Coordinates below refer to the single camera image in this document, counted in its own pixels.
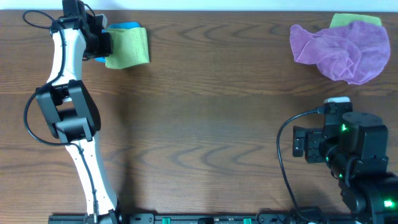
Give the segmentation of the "green microfiber cloth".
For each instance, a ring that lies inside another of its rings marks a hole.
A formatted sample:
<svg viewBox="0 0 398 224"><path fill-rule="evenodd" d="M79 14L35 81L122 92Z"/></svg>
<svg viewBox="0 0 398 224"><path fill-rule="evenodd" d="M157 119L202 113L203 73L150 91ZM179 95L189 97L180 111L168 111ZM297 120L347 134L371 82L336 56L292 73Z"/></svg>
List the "green microfiber cloth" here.
<svg viewBox="0 0 398 224"><path fill-rule="evenodd" d="M113 40L113 53L105 58L110 69L124 69L150 62L147 31L143 27L108 29Z"/></svg>

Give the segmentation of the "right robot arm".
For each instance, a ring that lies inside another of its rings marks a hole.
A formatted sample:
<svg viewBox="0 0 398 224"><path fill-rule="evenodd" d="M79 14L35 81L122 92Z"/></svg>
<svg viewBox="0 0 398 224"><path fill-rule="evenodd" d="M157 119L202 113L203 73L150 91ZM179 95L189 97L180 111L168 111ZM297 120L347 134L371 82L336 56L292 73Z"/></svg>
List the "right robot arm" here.
<svg viewBox="0 0 398 224"><path fill-rule="evenodd" d="M397 223L397 176L387 171L388 128L350 101L326 101L321 128L293 128L295 157L324 163L338 179L342 201L360 223Z"/></svg>

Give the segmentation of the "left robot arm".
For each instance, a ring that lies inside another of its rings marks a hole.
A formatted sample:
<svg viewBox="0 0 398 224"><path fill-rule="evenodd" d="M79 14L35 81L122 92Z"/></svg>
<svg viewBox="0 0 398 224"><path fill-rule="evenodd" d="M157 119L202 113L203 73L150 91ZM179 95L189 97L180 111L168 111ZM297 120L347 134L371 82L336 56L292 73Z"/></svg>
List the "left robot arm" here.
<svg viewBox="0 0 398 224"><path fill-rule="evenodd" d="M122 223L98 149L100 113L81 79L83 61L110 56L113 40L104 31L105 15L96 15L83 1L63 0L62 6L63 16L48 28L55 46L52 71L31 99L58 140L55 145L65 147L75 163L87 204L81 222Z"/></svg>

